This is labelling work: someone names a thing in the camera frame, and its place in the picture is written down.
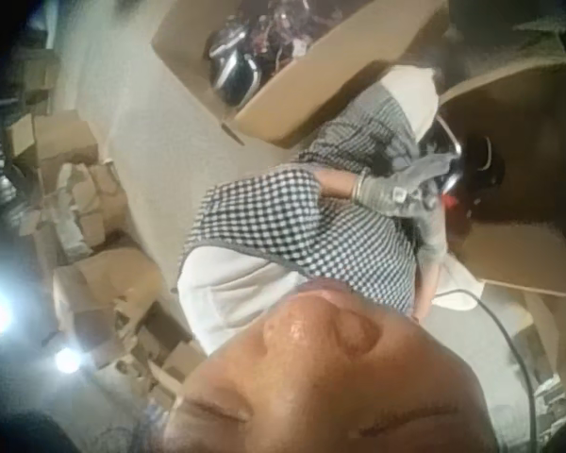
eyebrow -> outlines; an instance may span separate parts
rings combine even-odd
[[[451,416],[457,413],[458,408],[450,405],[426,406],[420,409],[400,413],[384,411],[377,417],[377,421],[374,424],[368,428],[359,429],[358,434],[362,437],[374,437],[417,420]]]

gloved hand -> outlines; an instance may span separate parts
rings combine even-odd
[[[433,154],[390,177],[362,174],[352,191],[355,203],[389,217],[425,217],[440,204],[434,177],[449,172],[455,156]]]

floor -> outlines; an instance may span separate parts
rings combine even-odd
[[[175,283],[178,254],[204,191],[291,156],[265,143],[235,143],[158,59],[150,41],[173,1],[79,0],[62,5],[56,36],[62,66],[52,105],[54,111],[78,109],[92,124],[102,156],[114,160],[128,193],[130,228],[162,270],[166,287]],[[484,299],[510,333],[531,323],[516,294],[487,287]],[[170,302],[183,322],[175,300]],[[524,437],[524,387],[491,320],[479,309],[435,308],[425,327],[473,366],[500,436],[509,444]],[[108,428],[116,440],[118,428],[123,437],[129,435],[141,408],[117,376],[64,379],[44,368],[45,351],[35,350],[29,357],[33,360],[17,361],[13,355],[0,364],[0,376],[18,380],[0,390],[8,399],[2,412],[46,411],[89,452],[99,451],[96,442]],[[29,381],[36,383],[25,388]]]

black cable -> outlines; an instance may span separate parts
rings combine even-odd
[[[529,422],[530,422],[530,439],[529,439],[529,450],[530,453],[537,453],[539,451],[539,442],[538,442],[538,434],[537,434],[537,410],[535,408],[535,391],[532,387],[532,382],[530,380],[530,375],[528,374],[528,370],[526,369],[526,365],[524,363],[524,359],[518,352],[518,348],[511,340],[511,336],[508,334],[506,328],[501,324],[499,318],[494,314],[494,312],[480,300],[475,294],[470,293],[467,290],[453,290],[447,293],[436,294],[434,296],[435,299],[439,297],[444,297],[446,295],[451,294],[466,294],[469,295],[473,300],[475,300],[478,305],[486,312],[492,319],[492,321],[499,327],[501,330],[501,334],[503,338],[505,338],[506,342],[508,343],[509,349],[511,349],[511,353],[513,354],[514,358],[518,362],[520,369],[524,375],[524,382],[526,383],[526,391],[528,393],[528,410],[529,410]]]

